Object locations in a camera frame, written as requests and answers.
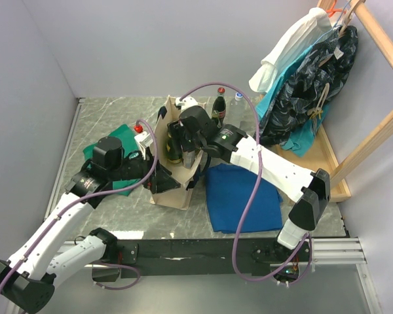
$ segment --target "white sticker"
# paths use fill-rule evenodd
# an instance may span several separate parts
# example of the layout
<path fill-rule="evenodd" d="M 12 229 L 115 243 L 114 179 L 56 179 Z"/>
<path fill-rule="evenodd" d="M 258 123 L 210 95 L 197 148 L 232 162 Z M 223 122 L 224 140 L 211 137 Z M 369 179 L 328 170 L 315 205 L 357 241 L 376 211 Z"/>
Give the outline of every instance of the white sticker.
<path fill-rule="evenodd" d="M 339 47 L 336 47 L 333 54 L 335 55 L 336 60 L 339 60 L 343 56 L 343 52 L 341 52 L 341 49 L 339 49 Z"/>

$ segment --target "white cloth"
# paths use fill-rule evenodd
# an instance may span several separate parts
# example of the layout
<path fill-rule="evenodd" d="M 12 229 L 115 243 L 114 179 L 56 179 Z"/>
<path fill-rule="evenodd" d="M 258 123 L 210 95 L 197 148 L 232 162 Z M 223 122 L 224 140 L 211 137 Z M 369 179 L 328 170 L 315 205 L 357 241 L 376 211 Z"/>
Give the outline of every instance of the white cloth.
<path fill-rule="evenodd" d="M 262 66 L 249 80 L 250 88 L 254 92 L 268 92 L 283 70 L 331 28 L 325 10 L 310 9 L 306 16 L 286 31 L 271 53 L 261 61 Z"/>

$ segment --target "beige bag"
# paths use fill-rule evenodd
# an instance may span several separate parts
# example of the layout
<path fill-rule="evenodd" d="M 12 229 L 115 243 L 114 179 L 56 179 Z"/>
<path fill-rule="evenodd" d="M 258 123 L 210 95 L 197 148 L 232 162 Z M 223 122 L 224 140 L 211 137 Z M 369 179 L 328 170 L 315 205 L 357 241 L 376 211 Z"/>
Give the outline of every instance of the beige bag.
<path fill-rule="evenodd" d="M 168 96 L 165 107 L 167 113 L 164 117 L 159 117 L 155 129 L 155 135 L 157 140 L 157 146 L 159 148 L 159 161 L 162 166 L 172 172 L 172 177 L 181 184 L 180 188 L 170 190 L 160 194 L 153 194 L 150 202 L 153 204 L 159 204 L 163 206 L 188 209 L 189 202 L 191 201 L 192 189 L 186 190 L 189 182 L 192 180 L 193 175 L 198 169 L 199 163 L 203 152 L 200 151 L 195 156 L 195 162 L 190 169 L 183 166 L 182 163 L 171 164 L 166 157 L 166 142 L 168 140 L 168 127 L 167 125 L 173 121 L 179 119 L 181 111 L 175 106 L 175 98 Z M 205 108 L 205 103 L 198 103 L 202 108 Z M 151 152 L 154 153 L 154 145 L 150 147 Z"/>

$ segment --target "wooden rack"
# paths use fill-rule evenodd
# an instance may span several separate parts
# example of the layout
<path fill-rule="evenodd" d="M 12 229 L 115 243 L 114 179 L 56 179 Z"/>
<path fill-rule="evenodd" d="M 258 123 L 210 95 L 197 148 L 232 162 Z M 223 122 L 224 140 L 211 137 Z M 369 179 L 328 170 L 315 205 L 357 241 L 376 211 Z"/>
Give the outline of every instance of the wooden rack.
<path fill-rule="evenodd" d="M 320 0 L 318 7 L 330 9 L 333 0 Z M 393 42 L 384 32 L 374 16 L 368 11 L 364 0 L 352 0 L 350 10 L 344 18 L 349 21 L 352 14 L 358 17 L 387 62 L 393 68 Z M 331 175 L 331 201 L 344 201 L 351 197 L 345 177 L 365 160 L 375 149 L 393 134 L 393 110 L 381 123 L 340 163 L 338 164 L 324 128 L 318 130 L 313 146 L 300 158 L 290 151 L 277 147 L 277 153 L 285 159 L 309 169 L 322 167 Z"/>

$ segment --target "red bottle cap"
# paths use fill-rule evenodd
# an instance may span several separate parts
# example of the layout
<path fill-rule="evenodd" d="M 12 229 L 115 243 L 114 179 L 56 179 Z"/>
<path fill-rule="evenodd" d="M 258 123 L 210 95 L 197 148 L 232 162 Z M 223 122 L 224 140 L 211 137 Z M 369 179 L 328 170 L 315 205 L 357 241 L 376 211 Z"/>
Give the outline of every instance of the red bottle cap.
<path fill-rule="evenodd" d="M 137 133 L 141 133 L 143 131 L 143 127 L 141 125 L 134 126 L 134 130 Z"/>

